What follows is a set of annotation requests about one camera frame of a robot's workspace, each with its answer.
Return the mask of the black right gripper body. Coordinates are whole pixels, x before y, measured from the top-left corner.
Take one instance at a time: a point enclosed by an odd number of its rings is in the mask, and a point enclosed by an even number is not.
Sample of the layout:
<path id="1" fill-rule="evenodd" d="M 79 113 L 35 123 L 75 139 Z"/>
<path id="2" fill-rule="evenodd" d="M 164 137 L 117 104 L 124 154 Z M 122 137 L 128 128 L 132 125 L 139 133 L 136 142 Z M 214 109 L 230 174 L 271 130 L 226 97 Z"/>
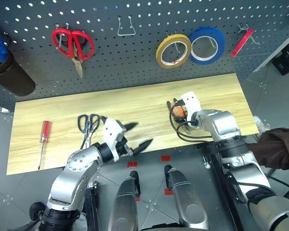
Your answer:
<path id="1" fill-rule="evenodd" d="M 183 104 L 183 106 L 176 106 L 176 122 L 182 123 L 187 121 L 187 109 L 186 106 Z"/>

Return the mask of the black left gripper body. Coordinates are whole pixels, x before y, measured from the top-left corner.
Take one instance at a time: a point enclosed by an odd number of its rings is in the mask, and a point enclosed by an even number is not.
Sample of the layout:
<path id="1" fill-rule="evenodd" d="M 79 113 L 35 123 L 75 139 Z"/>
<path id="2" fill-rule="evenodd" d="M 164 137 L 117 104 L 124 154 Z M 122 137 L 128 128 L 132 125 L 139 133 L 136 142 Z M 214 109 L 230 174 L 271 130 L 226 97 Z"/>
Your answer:
<path id="1" fill-rule="evenodd" d="M 115 141 L 117 142 L 115 148 L 118 153 L 118 156 L 122 156 L 125 154 L 133 156 L 134 151 L 131 147 L 127 145 L 128 140 L 125 138 L 124 134 L 125 134 L 124 131 L 119 133 L 115 139 Z"/>

